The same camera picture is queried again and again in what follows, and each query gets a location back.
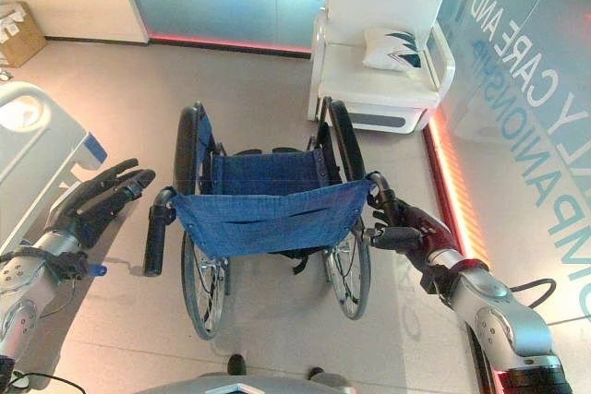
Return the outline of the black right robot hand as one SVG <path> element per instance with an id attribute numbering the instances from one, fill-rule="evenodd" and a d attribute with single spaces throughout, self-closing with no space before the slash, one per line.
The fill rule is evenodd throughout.
<path id="1" fill-rule="evenodd" d="M 372 245 L 406 256 L 419 270 L 436 251 L 460 251 L 449 227 L 419 207 L 396 198 L 391 204 L 374 204 L 373 209 L 377 234 Z"/>

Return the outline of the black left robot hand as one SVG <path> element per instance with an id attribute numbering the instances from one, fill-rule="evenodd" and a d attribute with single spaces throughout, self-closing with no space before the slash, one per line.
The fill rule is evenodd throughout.
<path id="1" fill-rule="evenodd" d="M 93 248 L 125 205 L 154 180 L 154 170 L 138 165 L 136 158 L 127 159 L 82 182 L 50 211 L 43 232 L 66 233 L 82 248 Z"/>

